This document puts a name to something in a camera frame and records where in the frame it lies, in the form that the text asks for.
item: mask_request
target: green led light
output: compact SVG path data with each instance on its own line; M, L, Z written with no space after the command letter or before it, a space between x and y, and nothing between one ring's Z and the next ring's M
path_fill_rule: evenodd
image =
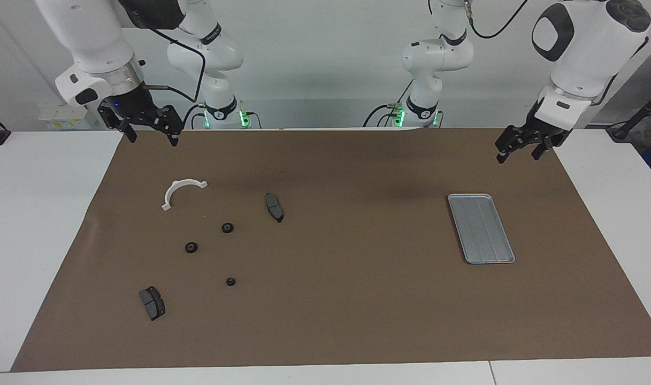
M247 114L242 110L240 110L240 120L242 120L242 127L247 127L249 125L249 117L247 117Z
M398 110L396 119L394 119L394 125L396 125L396 127L402 127L404 125L405 116L406 116L406 111Z

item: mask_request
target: brown paper mat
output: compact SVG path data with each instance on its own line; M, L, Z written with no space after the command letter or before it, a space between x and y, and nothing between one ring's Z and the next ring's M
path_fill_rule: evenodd
M555 154L500 166L498 134L188 132L171 148L141 132L13 371L651 356L651 319ZM185 178L209 186L162 211ZM466 192L494 197L515 264L465 263L447 195Z

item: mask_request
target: white wall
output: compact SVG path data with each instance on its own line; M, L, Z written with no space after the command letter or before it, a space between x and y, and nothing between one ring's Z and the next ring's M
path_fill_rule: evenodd
M224 31L235 36L247 52L244 66L228 73L235 93L250 110L261 114L264 127L361 125L375 106L396 102L408 83L409 74L401 65L404 45L437 36L424 0L212 3ZM477 2L478 29L484 34L495 31L520 3ZM472 37L473 64L442 74L445 94L440 108L447 113L445 127L504 127L524 121L552 67L530 42L535 20L551 3L553 0L531 1L496 39ZM651 0L643 0L643 4L651 12ZM45 78L55 78L71 64L68 52L54 39L31 0L0 0L0 20ZM167 42L137 29L125 30L125 36L137 56L148 62L144 67L148 83L193 90L195 81L167 63ZM618 76L609 96L650 53L651 42ZM0 64L0 74L9 71ZM1 116L18 110L8 103L14 100L17 88L14 85L6 92L9 97L6 107L0 105ZM52 98L47 90L41 90L47 88L41 82L27 88L32 88L37 98ZM174 102L182 112L189 105L175 94L156 91L154 95L157 102ZM586 125L599 109L591 109L579 125ZM34 127L31 119L25 122L15 128Z
M39 101L59 98L0 22L0 120L11 130L41 129Z

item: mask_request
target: metal tray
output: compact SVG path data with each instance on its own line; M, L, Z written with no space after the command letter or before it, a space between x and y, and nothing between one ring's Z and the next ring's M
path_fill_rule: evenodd
M490 195L451 194L448 201L468 263L484 265L516 261Z

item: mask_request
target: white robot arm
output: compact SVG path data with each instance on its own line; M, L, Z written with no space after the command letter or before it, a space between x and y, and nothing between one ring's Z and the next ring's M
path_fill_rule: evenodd
M637 0L571 0L547 8L535 24L535 50L555 67L523 127L507 127L496 141L504 163L537 144L536 160L563 144L580 115L596 105L609 82L646 42L651 18Z
M242 112L233 94L230 82L220 71L240 68L244 53L237 41L223 32L208 0L187 0L187 14L179 28L191 35L179 42L203 54L206 59L201 93L205 100L207 121L210 128L247 127L249 119ZM176 44L168 48L169 61L173 66L198 80L202 71L199 56Z
M158 108L152 102L149 90L169 88L144 83L140 68L144 62L135 59L125 41L114 7L125 9L135 27L179 27L194 36L186 42L205 58L201 93L215 126L249 124L229 82L218 72L238 68L244 55L232 37L221 33L207 0L36 0L36 4L73 56L73 66L56 80L62 97L74 106L102 101L98 112L107 127L123 132L131 142L137 138L131 124L148 125L164 132L175 146L183 122L171 105ZM198 79L203 69L197 54L176 44L170 44L168 53L176 68Z
M184 19L183 0L119 0L138 27L171 29ZM183 122L171 105L158 108L144 84L140 64L125 41L108 0L36 0L44 19L73 56L74 64L56 80L71 105L102 101L98 107L107 127L134 142L131 124L147 125L178 144Z
M404 126L430 124L442 92L442 80L436 73L467 68L474 56L464 0L435 0L434 3L433 23L441 36L413 42L403 51L404 68L413 76L411 94L403 105Z

